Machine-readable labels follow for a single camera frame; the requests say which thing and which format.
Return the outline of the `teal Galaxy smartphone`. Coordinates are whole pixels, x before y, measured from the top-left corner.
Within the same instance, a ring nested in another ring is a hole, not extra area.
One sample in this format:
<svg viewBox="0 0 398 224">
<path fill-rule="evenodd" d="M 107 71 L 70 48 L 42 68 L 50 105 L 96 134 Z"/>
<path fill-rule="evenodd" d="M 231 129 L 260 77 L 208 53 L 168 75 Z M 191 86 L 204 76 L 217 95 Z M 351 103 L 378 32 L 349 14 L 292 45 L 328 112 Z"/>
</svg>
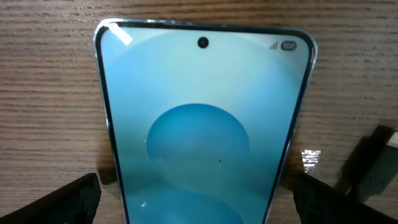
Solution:
<svg viewBox="0 0 398 224">
<path fill-rule="evenodd" d="M 112 18 L 93 46 L 126 223 L 266 223 L 313 35 Z"/>
</svg>

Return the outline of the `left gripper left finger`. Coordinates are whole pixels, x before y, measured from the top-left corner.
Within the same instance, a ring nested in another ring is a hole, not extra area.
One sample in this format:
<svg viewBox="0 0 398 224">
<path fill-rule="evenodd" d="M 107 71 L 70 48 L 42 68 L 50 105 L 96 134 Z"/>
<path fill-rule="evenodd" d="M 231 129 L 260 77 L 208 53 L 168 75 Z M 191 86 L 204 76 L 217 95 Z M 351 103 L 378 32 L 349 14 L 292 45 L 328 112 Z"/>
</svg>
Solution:
<svg viewBox="0 0 398 224">
<path fill-rule="evenodd" d="M 1 217 L 3 224 L 92 224 L 101 198 L 97 174 L 89 173 Z"/>
</svg>

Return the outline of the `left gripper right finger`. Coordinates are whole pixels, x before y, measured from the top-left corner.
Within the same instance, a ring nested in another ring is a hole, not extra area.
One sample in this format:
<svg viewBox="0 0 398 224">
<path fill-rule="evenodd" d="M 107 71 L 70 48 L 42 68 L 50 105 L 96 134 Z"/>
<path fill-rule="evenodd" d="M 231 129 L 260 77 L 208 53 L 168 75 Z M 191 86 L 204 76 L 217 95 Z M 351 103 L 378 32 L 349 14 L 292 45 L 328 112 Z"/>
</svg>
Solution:
<svg viewBox="0 0 398 224">
<path fill-rule="evenodd" d="M 302 224 L 397 224 L 396 219 L 339 193 L 306 173 L 299 175 L 293 194 Z"/>
</svg>

